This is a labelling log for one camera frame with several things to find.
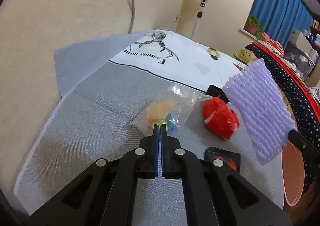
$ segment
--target red cloth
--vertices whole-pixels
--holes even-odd
[[[320,109],[318,107],[318,104],[316,101],[309,95],[307,88],[304,86],[304,84],[299,80],[299,78],[293,73],[293,71],[287,67],[287,65],[282,62],[277,56],[275,56],[274,53],[272,53],[269,49],[262,46],[261,44],[257,42],[252,42],[255,46],[262,49],[264,52],[266,52],[269,56],[271,56],[285,71],[286,73],[294,80],[294,82],[297,84],[297,86],[300,88],[300,90],[303,92],[305,98],[308,100],[309,104],[311,105],[313,112],[318,120],[320,122]]]
[[[271,39],[271,38],[267,35],[266,32],[263,32],[263,33],[262,33],[261,38],[262,38],[262,40],[263,40],[264,42],[266,42],[268,45],[276,48],[276,49],[279,51],[279,53],[280,53],[281,56],[284,56],[283,47],[282,47],[282,45],[281,45],[278,41],[275,41],[275,40]]]
[[[204,123],[218,137],[229,140],[239,128],[237,115],[218,97],[206,100],[203,106]]]

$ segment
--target red plastic-wrapped package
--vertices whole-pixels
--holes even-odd
[[[239,128],[237,115],[218,97],[206,100],[203,106],[204,123],[218,137],[229,140]]]

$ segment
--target cardboard box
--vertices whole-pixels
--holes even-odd
[[[302,32],[297,29],[292,30],[289,41],[306,54],[308,54],[312,48],[304,34],[302,34]]]

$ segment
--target plastic bag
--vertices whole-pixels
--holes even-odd
[[[208,128],[224,140],[229,140],[240,125],[236,113],[218,97],[204,102],[203,116]]]
[[[186,122],[196,103],[211,98],[188,87],[172,84],[129,124],[137,126],[146,136],[152,135],[154,124],[166,124],[170,133]]]

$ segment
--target black star-patterned fabric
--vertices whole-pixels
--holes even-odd
[[[269,69],[273,79],[281,88],[291,105],[296,118],[298,131],[320,151],[320,124],[301,89],[286,71],[262,49],[254,44],[248,45],[245,48],[252,51],[257,58],[264,59],[265,65]],[[304,165],[305,185],[303,192],[306,192],[310,184],[317,179],[317,174],[315,171],[312,171],[306,162],[304,162]]]

